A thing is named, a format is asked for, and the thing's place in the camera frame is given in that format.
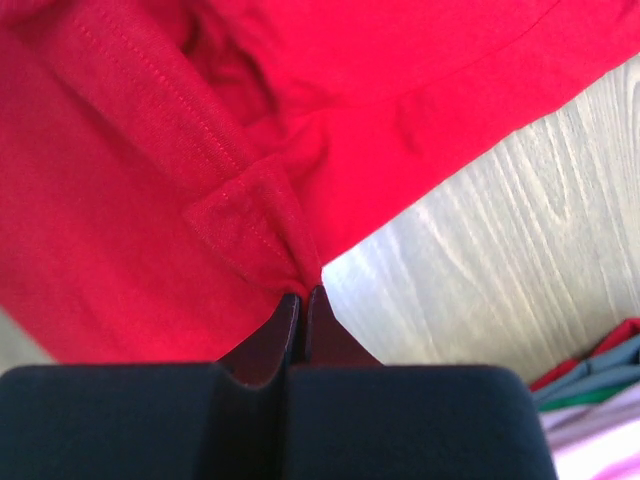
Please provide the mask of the folded grey shirt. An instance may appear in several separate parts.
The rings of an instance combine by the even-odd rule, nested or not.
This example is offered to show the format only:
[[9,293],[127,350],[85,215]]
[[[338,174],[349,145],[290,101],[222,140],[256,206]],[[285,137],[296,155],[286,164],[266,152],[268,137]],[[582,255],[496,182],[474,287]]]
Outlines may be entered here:
[[568,373],[532,393],[534,404],[542,404],[592,390],[620,386],[639,380],[639,336],[587,358]]

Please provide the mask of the folded green shirt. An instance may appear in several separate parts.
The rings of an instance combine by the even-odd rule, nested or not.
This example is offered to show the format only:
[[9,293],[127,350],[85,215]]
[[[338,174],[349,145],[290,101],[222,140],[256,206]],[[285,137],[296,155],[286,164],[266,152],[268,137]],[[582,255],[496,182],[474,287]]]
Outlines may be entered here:
[[569,407],[601,404],[629,387],[632,387],[632,384],[600,388],[571,397],[548,401],[542,404],[538,410],[540,412],[548,412]]

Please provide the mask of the red t shirt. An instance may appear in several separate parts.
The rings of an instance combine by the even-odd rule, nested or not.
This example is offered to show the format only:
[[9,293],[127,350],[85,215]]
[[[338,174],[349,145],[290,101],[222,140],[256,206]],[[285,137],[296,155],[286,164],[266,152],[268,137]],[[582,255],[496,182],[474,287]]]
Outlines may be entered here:
[[5,1],[1,303],[62,363],[218,359],[638,51],[635,1]]

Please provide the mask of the folded light pink shirt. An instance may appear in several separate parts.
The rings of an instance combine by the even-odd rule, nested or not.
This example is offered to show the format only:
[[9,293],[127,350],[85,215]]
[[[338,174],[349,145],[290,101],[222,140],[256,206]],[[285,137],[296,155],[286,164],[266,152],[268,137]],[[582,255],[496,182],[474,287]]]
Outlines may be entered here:
[[639,396],[541,416],[560,479],[639,477]]

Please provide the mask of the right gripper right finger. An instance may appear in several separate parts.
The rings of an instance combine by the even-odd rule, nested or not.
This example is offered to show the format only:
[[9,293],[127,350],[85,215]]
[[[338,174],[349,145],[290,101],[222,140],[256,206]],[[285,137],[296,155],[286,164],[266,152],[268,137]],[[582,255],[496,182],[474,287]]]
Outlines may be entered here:
[[309,298],[304,358],[315,367],[375,367],[381,363],[336,319],[326,289],[319,285]]

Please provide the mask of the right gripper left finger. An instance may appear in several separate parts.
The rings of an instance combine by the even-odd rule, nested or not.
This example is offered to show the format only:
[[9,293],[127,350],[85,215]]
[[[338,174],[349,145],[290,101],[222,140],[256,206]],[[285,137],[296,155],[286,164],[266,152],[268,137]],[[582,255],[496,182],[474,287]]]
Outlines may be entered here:
[[269,319],[218,364],[248,387],[271,383],[296,358],[302,306],[297,295],[284,295]]

